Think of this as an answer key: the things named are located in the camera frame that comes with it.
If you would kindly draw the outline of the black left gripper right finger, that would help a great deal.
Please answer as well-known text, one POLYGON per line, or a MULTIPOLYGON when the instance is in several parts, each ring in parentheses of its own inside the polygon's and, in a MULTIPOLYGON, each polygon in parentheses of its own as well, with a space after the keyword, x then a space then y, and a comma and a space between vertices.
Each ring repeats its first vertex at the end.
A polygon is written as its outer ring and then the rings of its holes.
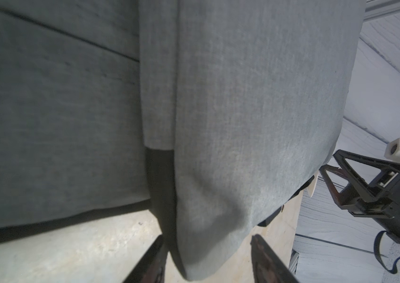
POLYGON ((251 238, 251 259, 255 283, 299 283, 264 238, 251 238))

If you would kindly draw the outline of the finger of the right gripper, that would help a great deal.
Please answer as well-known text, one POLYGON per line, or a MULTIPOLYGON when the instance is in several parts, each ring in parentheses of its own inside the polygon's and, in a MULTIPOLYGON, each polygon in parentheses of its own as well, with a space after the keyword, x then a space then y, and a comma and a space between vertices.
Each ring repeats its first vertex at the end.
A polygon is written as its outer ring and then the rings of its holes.
POLYGON ((363 201, 376 202, 400 191, 400 163, 344 150, 333 157, 363 201))
POLYGON ((333 175, 336 175, 344 180, 348 180, 344 170, 331 165, 324 165, 319 169, 319 172, 325 181, 325 184, 334 200, 334 203, 340 209, 347 209, 347 207, 349 206, 349 200, 352 198, 352 193, 350 192, 348 186, 345 186, 339 192, 329 176, 329 173, 332 173, 333 175))

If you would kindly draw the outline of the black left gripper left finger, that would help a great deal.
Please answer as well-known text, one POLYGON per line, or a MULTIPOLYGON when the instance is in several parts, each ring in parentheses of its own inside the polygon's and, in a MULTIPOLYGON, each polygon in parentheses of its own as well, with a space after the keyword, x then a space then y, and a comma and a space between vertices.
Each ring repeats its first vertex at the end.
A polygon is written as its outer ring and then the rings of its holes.
POLYGON ((168 248, 159 235, 123 283, 164 283, 168 248))

